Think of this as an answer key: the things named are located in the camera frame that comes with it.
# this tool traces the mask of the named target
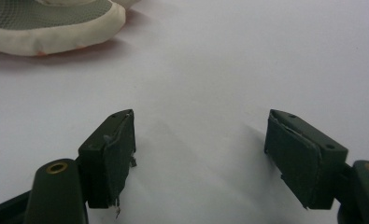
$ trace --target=shoe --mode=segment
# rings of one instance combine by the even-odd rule
[[[124,23],[125,8],[110,0],[0,0],[0,52],[40,56],[82,49],[107,41]]]

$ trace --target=shoe mesh upper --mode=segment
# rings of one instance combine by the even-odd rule
[[[0,28],[31,30],[73,25],[95,20],[107,13],[111,6],[107,0],[71,7],[45,6],[35,0],[0,0]]]

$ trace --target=white surface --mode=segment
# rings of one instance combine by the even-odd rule
[[[143,0],[111,41],[0,54],[0,203],[132,108],[138,167],[119,223],[336,223],[263,155],[270,108],[369,160],[369,1]],[[88,210],[90,223],[117,223]]]

